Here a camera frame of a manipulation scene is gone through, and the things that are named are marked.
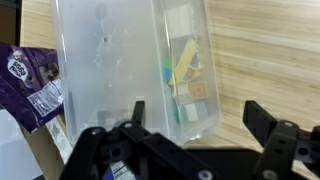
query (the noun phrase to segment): translucent plastic bin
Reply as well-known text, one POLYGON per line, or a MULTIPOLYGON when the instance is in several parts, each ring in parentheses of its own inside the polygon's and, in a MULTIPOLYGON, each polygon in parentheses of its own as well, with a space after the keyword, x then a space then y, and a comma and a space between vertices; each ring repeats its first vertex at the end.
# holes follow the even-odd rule
POLYGON ((53 0, 68 136, 112 129, 146 102, 146 128, 182 144, 220 125, 201 0, 53 0))

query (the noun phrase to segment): plastic wrapper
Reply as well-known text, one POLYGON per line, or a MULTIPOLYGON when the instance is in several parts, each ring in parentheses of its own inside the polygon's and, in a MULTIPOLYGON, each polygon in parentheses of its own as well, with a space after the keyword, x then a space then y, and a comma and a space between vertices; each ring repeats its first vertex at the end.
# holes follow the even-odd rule
POLYGON ((0 104, 29 132, 63 111, 57 53, 0 44, 0 104))

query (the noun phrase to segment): screw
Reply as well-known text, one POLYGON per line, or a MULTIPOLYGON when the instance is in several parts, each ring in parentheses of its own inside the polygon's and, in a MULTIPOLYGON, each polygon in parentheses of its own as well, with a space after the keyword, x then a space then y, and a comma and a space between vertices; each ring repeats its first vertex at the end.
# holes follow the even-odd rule
POLYGON ((92 135, 97 135, 97 134, 99 134, 100 132, 101 132, 101 129, 96 128, 96 129, 94 129, 94 130, 91 131, 91 134, 92 134, 92 135))
POLYGON ((104 38, 103 38, 103 42, 104 42, 104 43, 107 43, 107 42, 108 42, 108 38, 107 38, 107 37, 104 37, 104 38))
POLYGON ((124 127, 125 127, 125 128, 131 128, 131 127, 132 127, 132 123, 126 123, 126 124, 124 125, 124 127))
POLYGON ((199 171, 198 177, 200 180, 212 180, 212 173, 208 170, 199 171))
POLYGON ((264 170, 262 172, 262 175, 265 180, 278 180, 277 173, 272 170, 264 170))

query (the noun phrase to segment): wood grain surface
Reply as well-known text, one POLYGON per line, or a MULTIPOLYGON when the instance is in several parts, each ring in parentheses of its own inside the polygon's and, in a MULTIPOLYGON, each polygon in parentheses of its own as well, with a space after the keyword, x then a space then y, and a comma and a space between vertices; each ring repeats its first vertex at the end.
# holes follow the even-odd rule
MULTIPOLYGON (((208 0, 223 123, 189 146, 261 151, 242 124, 245 100, 311 130, 320 125, 320 1, 208 0)), ((49 0, 24 0, 21 42, 54 48, 49 0)), ((299 163, 295 169, 316 179, 299 163)))

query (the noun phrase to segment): white paper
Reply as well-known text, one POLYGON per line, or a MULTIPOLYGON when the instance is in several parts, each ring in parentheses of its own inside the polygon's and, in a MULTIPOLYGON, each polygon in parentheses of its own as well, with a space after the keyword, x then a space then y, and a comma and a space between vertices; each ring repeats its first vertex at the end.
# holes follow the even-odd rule
POLYGON ((170 39, 187 36, 195 32, 193 9, 190 4, 166 12, 170 39))
POLYGON ((18 123, 0 110, 0 179, 32 180, 42 171, 18 123))

